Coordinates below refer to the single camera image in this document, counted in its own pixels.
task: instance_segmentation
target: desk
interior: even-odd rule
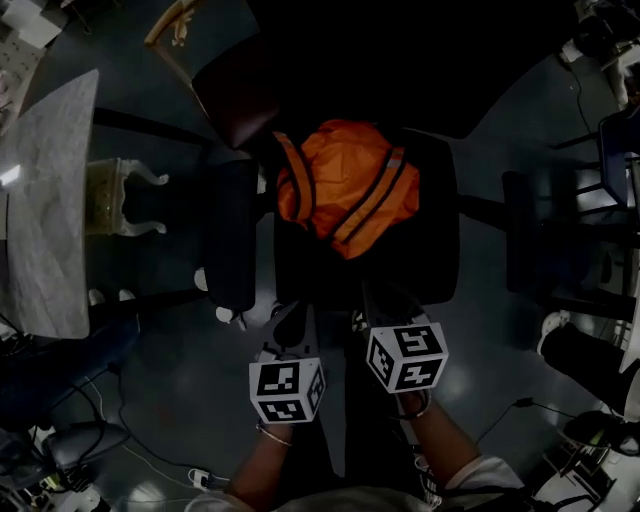
[[[0,174],[20,166],[18,180],[8,188],[0,312],[27,333],[80,339],[90,332],[84,196],[92,124],[211,145],[179,128],[95,108],[98,79],[94,70],[63,85],[0,139]],[[204,297],[199,290],[186,290],[91,310],[94,316],[131,315]]]

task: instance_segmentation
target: wrist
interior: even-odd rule
[[[414,418],[404,419],[416,419],[421,417],[431,405],[431,393],[428,389],[420,391],[408,391],[406,393],[400,393],[398,395],[402,409],[405,416],[416,415]]]
[[[282,439],[288,443],[291,442],[291,438],[293,437],[293,427],[287,423],[270,423],[264,425],[264,429],[278,439]]]

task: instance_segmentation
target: reflective stripe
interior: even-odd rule
[[[342,222],[334,233],[334,239],[345,243],[359,231],[364,223],[380,208],[389,196],[404,167],[404,148],[393,148],[382,177],[370,191],[365,201]]]
[[[311,171],[303,156],[293,145],[293,142],[289,140],[289,137],[282,132],[273,132],[273,135],[284,148],[291,180],[299,197],[297,212],[294,213],[291,220],[309,220],[313,216],[316,207],[316,188]]]

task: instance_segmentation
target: gray floor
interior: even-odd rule
[[[142,45],[165,4],[169,2],[125,2],[121,10],[101,12],[90,20],[92,36],[85,35],[77,24],[70,25],[42,61],[29,101],[98,68],[100,106],[215,136],[189,91]],[[190,27],[193,40],[188,40],[187,47],[192,69],[257,30],[241,0],[205,4],[206,9],[196,13]],[[604,77],[588,62],[580,62],[576,69],[584,87],[582,104],[594,129],[603,116],[615,110],[613,96]],[[459,191],[501,200],[501,174],[526,172],[538,185],[541,208],[547,208],[544,198],[557,183],[575,183],[571,165],[596,157],[593,144],[562,153],[548,148],[550,143],[585,133],[576,105],[577,89],[574,77],[553,57],[531,69],[470,137],[450,141]],[[169,234],[89,239],[90,285],[103,289],[111,298],[120,287],[141,294],[189,287],[198,266],[196,219],[189,201],[194,192],[189,178],[198,148],[97,127],[90,157],[112,156],[139,158],[157,173],[171,176],[166,190],[149,192],[159,194],[153,201],[145,202],[146,195],[141,194],[139,204],[155,206],[138,207],[132,214],[135,217],[142,210],[142,215],[165,221]],[[220,146],[210,162],[239,157]],[[571,413],[593,407],[596,400],[591,395],[547,367],[531,350],[544,312],[506,291],[504,235],[465,218],[461,218],[460,228],[455,297],[428,308],[431,317],[442,323],[451,352],[436,396],[474,438],[520,397],[533,396]],[[271,235],[272,219],[266,217],[258,226],[257,303],[247,315],[248,333],[218,323],[207,301],[141,319],[143,334],[124,370],[125,416],[136,434],[166,457],[229,476],[251,449],[256,414],[248,400],[247,364],[260,346],[255,327],[266,320],[274,299]],[[320,328],[330,321],[319,319]],[[330,387],[321,414],[335,468],[342,472],[344,363],[340,348],[331,340],[324,340],[323,346]],[[120,404],[115,377],[104,375],[96,384],[104,396],[107,418],[115,420]],[[74,397],[58,410],[60,421],[89,418],[90,409],[81,397]],[[556,429],[562,421],[541,409],[513,410],[484,439],[481,448],[504,457],[516,471],[526,474],[541,451],[558,441]],[[129,446],[147,456],[134,443]],[[157,460],[152,463],[187,483],[186,470]],[[110,453],[102,465],[99,487],[118,510],[179,510],[186,502],[140,505],[131,500],[179,500],[196,494],[165,480],[122,449]]]

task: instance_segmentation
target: cable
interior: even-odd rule
[[[85,379],[87,379],[87,384],[89,384],[93,388],[93,390],[96,392],[96,395],[98,395],[98,400],[100,400],[100,402],[99,402],[100,405],[98,406],[99,409],[100,409],[100,417],[103,420],[106,421],[106,419],[104,417],[104,410],[102,409],[102,404],[104,402],[104,400],[102,398],[102,394],[100,393],[100,391],[98,391],[98,388],[96,387],[96,385],[93,383],[93,381],[89,377],[85,376]]]
[[[193,501],[193,498],[178,498],[176,500],[158,500],[158,501],[136,501],[136,500],[122,500],[126,503],[177,503],[179,501]]]
[[[0,476],[9,476],[11,473],[13,473],[16,468],[22,464],[22,462],[24,461],[24,459],[26,459],[29,455],[31,455],[33,453],[33,450],[35,449],[35,451],[38,453],[38,458],[42,461],[44,460],[42,458],[42,454],[40,453],[40,450],[37,449],[36,447],[36,434],[38,433],[38,427],[35,426],[33,427],[33,434],[30,438],[30,442],[29,442],[29,446],[27,447],[27,449],[22,453],[22,455],[20,455],[20,457],[18,457],[15,461],[9,461],[6,460],[7,462],[12,462],[11,467],[9,467],[9,469],[4,470],[2,473],[0,473]]]
[[[576,72],[573,70],[573,68],[571,66],[568,66],[568,68],[569,68],[569,71],[571,71],[573,78],[575,78],[576,83],[578,84],[578,96],[576,98],[576,101],[578,103],[578,111],[580,112],[580,117],[582,118],[582,122],[584,123],[584,126],[587,129],[587,133],[590,134],[592,133],[591,128],[589,127],[587,118],[585,117],[584,112],[582,111],[582,104],[580,103],[580,98],[582,97],[582,83],[580,83],[580,79],[578,78],[578,75],[576,75]]]
[[[562,414],[563,416],[566,416],[567,418],[575,418],[576,417],[573,414],[569,414],[569,413],[566,413],[566,412],[563,412],[563,411],[559,411],[558,409],[554,409],[552,407],[547,407],[546,405],[542,405],[542,404],[539,404],[537,402],[534,402],[533,398],[531,398],[531,397],[520,398],[519,400],[516,400],[515,402],[513,402],[509,407],[507,407],[504,410],[504,412],[500,415],[500,417],[496,421],[494,421],[493,424],[487,430],[485,430],[482,433],[482,435],[476,440],[476,444],[480,444],[480,441],[482,441],[489,434],[489,432],[491,432],[498,425],[498,423],[500,423],[502,421],[502,419],[507,415],[507,413],[511,410],[512,407],[515,407],[516,409],[524,409],[526,407],[532,407],[532,406],[540,407],[542,409],[546,409],[547,411],[555,412],[557,414]]]
[[[116,373],[116,375],[118,376],[118,395],[120,396],[120,408],[118,409],[118,417],[120,418],[120,422],[122,423],[122,426],[127,430],[127,432],[129,432],[129,435],[131,436],[131,439],[133,439],[136,443],[138,443],[138,445],[140,445],[140,447],[144,451],[146,451],[149,455],[152,455],[156,459],[161,460],[165,464],[169,464],[170,466],[175,466],[175,467],[178,467],[178,468],[198,469],[200,471],[203,471],[204,473],[209,473],[214,478],[221,479],[220,477],[216,476],[212,471],[209,471],[206,468],[202,468],[202,467],[196,466],[194,464],[186,464],[186,463],[182,463],[182,462],[174,462],[174,461],[169,460],[169,459],[167,459],[165,457],[162,457],[161,455],[158,455],[153,450],[151,450],[142,441],[140,441],[140,439],[131,431],[131,429],[127,425],[127,422],[125,421],[124,416],[122,414],[122,412],[123,412],[123,410],[125,408],[125,405],[126,405],[126,401],[125,401],[125,398],[124,398],[124,392],[122,390],[122,372],[119,369],[117,369],[117,372],[114,372],[114,373]]]
[[[89,455],[93,450],[95,450],[96,447],[100,444],[100,442],[104,438],[104,434],[105,434],[105,431],[106,431],[107,423],[100,416],[100,413],[99,413],[99,411],[98,411],[98,409],[96,407],[96,404],[94,404],[93,400],[91,400],[91,398],[89,398],[89,395],[87,395],[87,393],[85,393],[85,391],[83,389],[81,389],[78,386],[76,386],[73,382],[68,382],[68,384],[72,388],[74,388],[78,393],[80,393],[82,396],[84,396],[87,399],[87,402],[89,402],[89,405],[91,406],[91,409],[93,410],[93,416],[95,417],[96,421],[100,424],[100,434],[98,435],[98,438],[94,441],[94,443],[91,446],[89,446],[89,448],[87,448],[85,450],[85,452],[82,455],[80,455],[80,458],[78,459],[78,462],[76,463],[76,467],[79,468],[82,465],[82,461],[85,459],[85,457],[87,457],[87,455]]]
[[[572,418],[575,419],[575,416],[573,414],[569,414],[563,411],[559,411],[558,409],[554,409],[552,407],[547,407],[546,405],[542,405],[542,404],[538,404],[536,402],[534,402],[532,405],[535,405],[536,407],[541,407],[542,409],[546,409],[547,411],[551,411],[551,412],[555,412],[557,414],[562,414],[562,416],[566,416],[567,418]]]
[[[604,334],[604,330],[607,328],[607,325],[609,324],[609,320],[610,318],[607,318],[604,325],[602,326],[602,329],[600,329],[600,335],[598,336],[598,338],[602,339],[602,335]]]
[[[98,388],[96,387],[96,385],[91,381],[91,379],[89,379],[89,377],[85,377],[85,379],[87,379],[87,384],[89,384],[93,390],[95,391],[96,395],[98,395],[98,400],[100,400],[100,416],[102,416],[102,419],[104,420],[104,409],[103,409],[103,404],[104,404],[104,398],[102,397],[102,393],[100,393],[100,391],[98,390]],[[193,486],[191,485],[187,485],[183,482],[180,482],[179,480],[176,480],[175,478],[171,478],[169,475],[166,475],[165,473],[163,473],[162,471],[160,471],[158,468],[156,468],[153,464],[151,464],[151,462],[149,462],[147,459],[145,459],[142,455],[140,455],[139,453],[134,452],[131,448],[129,448],[128,446],[122,445],[122,448],[126,451],[128,451],[131,455],[133,455],[134,457],[137,457],[138,459],[140,459],[142,462],[144,462],[147,466],[149,466],[153,471],[155,471],[156,473],[158,473],[160,476],[162,476],[163,478],[166,478],[167,480],[169,480],[170,482],[173,482],[174,484],[178,484],[182,487],[186,487],[187,489],[194,489]]]
[[[187,472],[187,478],[191,481],[192,484],[195,485],[196,480],[195,477],[191,476],[191,472],[192,471],[197,471],[195,468],[191,468],[188,472]],[[214,475],[213,473],[209,473],[213,478],[215,478],[216,480],[221,480],[222,482],[230,482],[231,480],[229,478],[225,478],[223,476],[218,476],[218,475]]]
[[[16,331],[16,336],[18,336],[18,338],[24,338],[24,334],[22,334],[20,332],[20,330],[9,321],[9,319],[4,316],[2,313],[0,313],[0,320],[2,320],[2,322],[7,325],[8,327],[11,327],[14,331]]]
[[[139,458],[142,462],[144,462],[147,466],[149,466],[153,471],[155,471],[156,473],[158,473],[160,476],[162,476],[163,478],[166,478],[167,480],[169,480],[170,482],[173,482],[174,484],[180,485],[182,487],[186,487],[187,489],[195,489],[195,487],[193,487],[192,485],[187,485],[183,482],[180,482],[179,480],[176,480],[175,478],[171,478],[169,475],[165,475],[162,471],[160,471],[158,468],[156,468],[153,464],[151,464],[151,462],[149,462],[147,459],[145,459],[142,455],[134,452],[132,449],[130,449],[129,447],[122,445],[122,448],[124,448],[126,451],[128,451],[131,455],[133,455],[134,457]]]
[[[502,421],[502,418],[504,418],[507,415],[507,413],[511,410],[512,407],[513,407],[513,404],[511,404],[509,407],[507,407],[504,410],[504,412],[500,415],[500,417],[496,421],[494,421],[493,424],[487,430],[485,430],[478,439],[476,439],[476,444],[480,444],[480,441],[482,441],[489,434],[489,432],[491,432],[496,427],[496,425]]]
[[[101,372],[99,372],[98,374],[96,374],[95,377],[93,377],[93,379],[91,379],[91,381],[93,382],[94,380],[96,380],[98,377],[100,377],[100,375],[108,372],[109,369],[105,368],[104,370],[102,370]],[[80,386],[78,386],[80,389],[82,389],[83,387],[87,386],[89,383],[85,382],[84,384],[81,384]],[[71,395],[73,395],[74,393],[76,393],[76,391],[78,391],[76,388],[72,389],[69,393],[67,393],[65,396],[63,396],[60,400],[58,400],[55,404],[53,404],[51,407],[49,407],[49,409],[47,409],[44,414],[48,414],[51,411],[53,411],[56,407],[58,407],[62,402],[64,402],[67,398],[69,398]]]

